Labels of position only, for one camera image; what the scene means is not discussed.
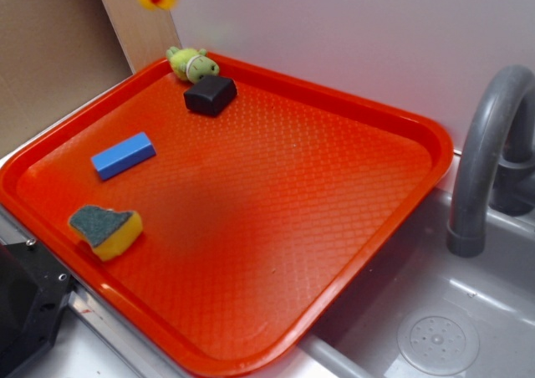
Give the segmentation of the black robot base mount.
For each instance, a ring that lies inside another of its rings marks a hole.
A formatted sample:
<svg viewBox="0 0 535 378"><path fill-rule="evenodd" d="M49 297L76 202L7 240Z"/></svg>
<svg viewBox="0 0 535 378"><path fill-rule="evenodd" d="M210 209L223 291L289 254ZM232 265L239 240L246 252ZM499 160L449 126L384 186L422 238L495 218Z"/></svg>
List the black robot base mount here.
<svg viewBox="0 0 535 378"><path fill-rule="evenodd" d="M1 246L1 376L14 377L55 345L73 280L40 242Z"/></svg>

